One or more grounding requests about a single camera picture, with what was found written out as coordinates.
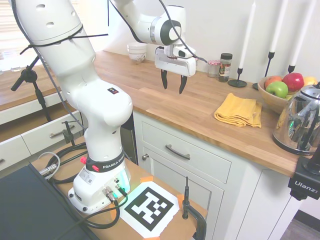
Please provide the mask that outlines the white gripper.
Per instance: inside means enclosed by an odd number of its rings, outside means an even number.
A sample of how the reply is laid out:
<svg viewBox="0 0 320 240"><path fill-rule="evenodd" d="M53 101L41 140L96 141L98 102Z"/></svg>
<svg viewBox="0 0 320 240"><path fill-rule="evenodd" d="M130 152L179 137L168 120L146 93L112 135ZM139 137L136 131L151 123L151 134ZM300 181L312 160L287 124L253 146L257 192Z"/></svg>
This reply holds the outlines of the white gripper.
<svg viewBox="0 0 320 240"><path fill-rule="evenodd" d="M164 51L157 51L154 64L156 68L161 69L161 80L165 90L168 88L168 72L181 75L179 94L182 94L187 84L188 77L191 77L196 73L196 60L194 57L169 58Z"/></svg>

